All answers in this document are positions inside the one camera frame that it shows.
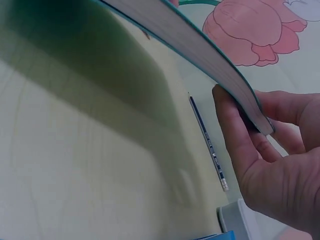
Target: finger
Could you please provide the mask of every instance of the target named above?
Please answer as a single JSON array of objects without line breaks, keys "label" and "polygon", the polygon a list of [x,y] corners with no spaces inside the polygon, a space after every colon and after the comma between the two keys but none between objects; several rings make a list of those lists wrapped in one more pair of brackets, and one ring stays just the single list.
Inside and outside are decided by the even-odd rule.
[{"label": "finger", "polygon": [[269,142],[269,140],[260,132],[249,133],[251,141],[255,149],[261,154],[261,157],[269,162],[274,163],[275,161],[282,158],[281,154],[275,149],[275,147]]},{"label": "finger", "polygon": [[235,174],[238,180],[241,180],[250,168],[257,168],[264,161],[259,159],[258,152],[230,95],[219,85],[213,88],[212,93],[225,145]]},{"label": "finger", "polygon": [[271,136],[289,155],[303,154],[306,152],[304,142],[299,132],[296,132],[287,123],[275,120],[271,122],[275,128],[275,132],[272,133]]},{"label": "finger", "polygon": [[268,117],[295,125],[299,125],[301,114],[315,96],[314,94],[293,94],[285,91],[256,91],[256,95],[263,112]]}]

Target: flower illustration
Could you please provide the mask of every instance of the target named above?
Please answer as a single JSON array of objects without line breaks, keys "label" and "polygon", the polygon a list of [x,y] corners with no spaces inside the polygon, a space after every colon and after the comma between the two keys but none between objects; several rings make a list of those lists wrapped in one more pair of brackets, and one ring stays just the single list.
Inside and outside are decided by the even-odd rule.
[{"label": "flower illustration", "polygon": [[176,7],[178,7],[178,5],[179,5],[179,0],[169,0],[169,2],[171,2]]},{"label": "flower illustration", "polygon": [[278,54],[299,50],[296,33],[306,26],[283,0],[223,0],[203,32],[235,65],[263,67],[276,64]]}]

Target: white object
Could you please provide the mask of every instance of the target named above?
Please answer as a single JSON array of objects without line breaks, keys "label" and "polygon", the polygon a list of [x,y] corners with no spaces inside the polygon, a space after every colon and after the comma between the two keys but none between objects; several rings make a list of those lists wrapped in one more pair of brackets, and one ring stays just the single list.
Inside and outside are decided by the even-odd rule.
[{"label": "white object", "polygon": [[247,207],[243,199],[220,207],[218,216],[223,232],[234,231],[236,239],[263,240],[255,212]]}]

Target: white surface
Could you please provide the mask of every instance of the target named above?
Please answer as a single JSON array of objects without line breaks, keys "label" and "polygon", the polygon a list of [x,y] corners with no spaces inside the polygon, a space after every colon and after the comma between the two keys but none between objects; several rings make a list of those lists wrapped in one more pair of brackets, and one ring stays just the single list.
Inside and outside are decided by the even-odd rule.
[{"label": "white surface", "polygon": [[90,0],[0,1],[0,239],[191,239],[227,203],[166,47]]}]

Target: blue object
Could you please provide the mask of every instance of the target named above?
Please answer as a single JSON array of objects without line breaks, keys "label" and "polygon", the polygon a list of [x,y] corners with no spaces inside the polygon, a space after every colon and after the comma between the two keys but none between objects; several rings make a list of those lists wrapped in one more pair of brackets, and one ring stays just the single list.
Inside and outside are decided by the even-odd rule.
[{"label": "blue object", "polygon": [[234,231],[197,238],[195,240],[236,240]]},{"label": "blue object", "polygon": [[201,131],[202,131],[202,134],[204,136],[204,139],[205,139],[205,142],[206,142],[206,145],[209,149],[209,152],[210,152],[210,156],[212,158],[212,161],[214,163],[214,166],[215,166],[215,169],[218,173],[218,176],[219,176],[219,179],[220,179],[220,182],[221,182],[221,185],[222,185],[222,188],[224,191],[228,191],[229,190],[229,187],[228,187],[228,184],[227,184],[227,181],[225,179],[225,176],[224,176],[224,173],[222,172],[222,169],[221,169],[221,166],[220,166],[220,163],[218,161],[218,158],[217,158],[217,155],[215,153],[215,149],[214,149],[214,146],[212,145],[212,142],[210,140],[210,137],[209,137],[209,134],[207,132],[207,129],[205,127],[205,124],[204,122],[202,121],[201,119],[201,116],[200,116],[200,113],[198,111],[198,108],[196,106],[196,103],[194,101],[194,98],[192,96],[189,96],[189,100],[190,100],[190,103],[191,103],[191,106],[192,106],[192,109],[194,111],[194,114],[196,116],[196,119],[198,120],[198,123],[200,125],[200,128],[201,128]]}]

